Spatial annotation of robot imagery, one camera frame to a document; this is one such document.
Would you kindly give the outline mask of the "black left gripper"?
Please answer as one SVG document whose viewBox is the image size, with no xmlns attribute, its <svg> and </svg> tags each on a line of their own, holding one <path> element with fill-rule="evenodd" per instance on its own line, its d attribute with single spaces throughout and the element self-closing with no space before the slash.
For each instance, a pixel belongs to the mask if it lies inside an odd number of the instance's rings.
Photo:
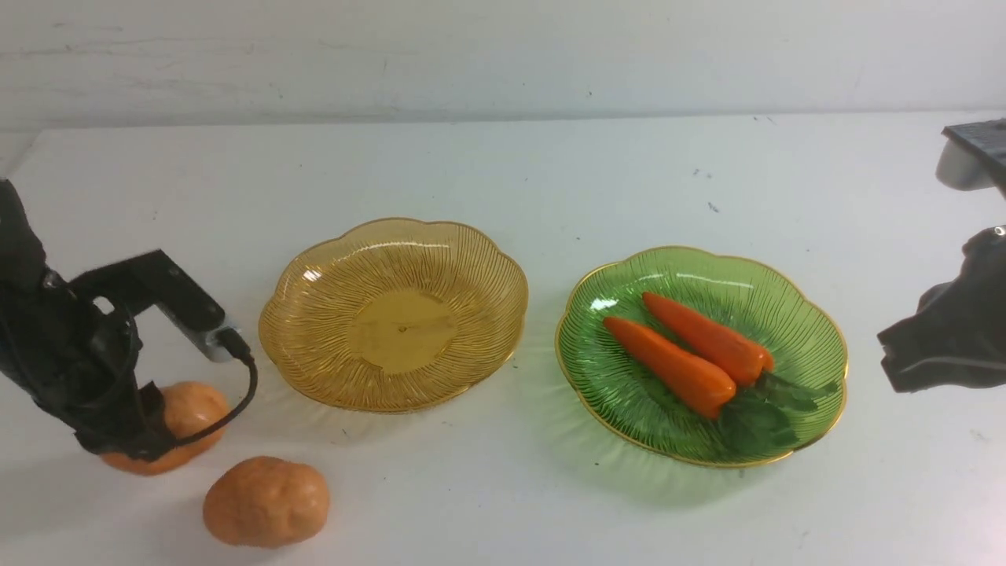
<svg viewBox="0 0 1006 566">
<path fill-rule="evenodd" d="M 141 340 L 134 316 L 97 316 L 90 332 L 32 370 L 37 404 L 71 427 L 90 454 L 164 458 L 178 442 L 167 426 L 164 395 L 137 382 Z"/>
</svg>

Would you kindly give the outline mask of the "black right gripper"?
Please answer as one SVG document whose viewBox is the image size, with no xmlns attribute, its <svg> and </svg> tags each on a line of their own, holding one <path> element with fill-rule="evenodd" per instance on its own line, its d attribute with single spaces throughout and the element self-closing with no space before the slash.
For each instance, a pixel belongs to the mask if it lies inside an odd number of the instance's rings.
<svg viewBox="0 0 1006 566">
<path fill-rule="evenodd" d="M 925 292 L 916 313 L 880 331 L 892 389 L 1005 384 L 1005 230 L 981 230 L 962 247 L 959 275 Z"/>
</svg>

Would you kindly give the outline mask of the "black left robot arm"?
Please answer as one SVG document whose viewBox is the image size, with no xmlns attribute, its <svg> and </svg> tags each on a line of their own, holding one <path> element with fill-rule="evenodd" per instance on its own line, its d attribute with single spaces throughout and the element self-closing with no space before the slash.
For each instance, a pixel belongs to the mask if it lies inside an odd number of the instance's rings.
<svg viewBox="0 0 1006 566">
<path fill-rule="evenodd" d="M 140 348 L 125 306 L 104 313 L 48 266 L 13 183 L 3 179 L 3 375 L 71 428 L 90 454 L 154 461 L 176 440 L 163 396 L 136 381 Z"/>
</svg>

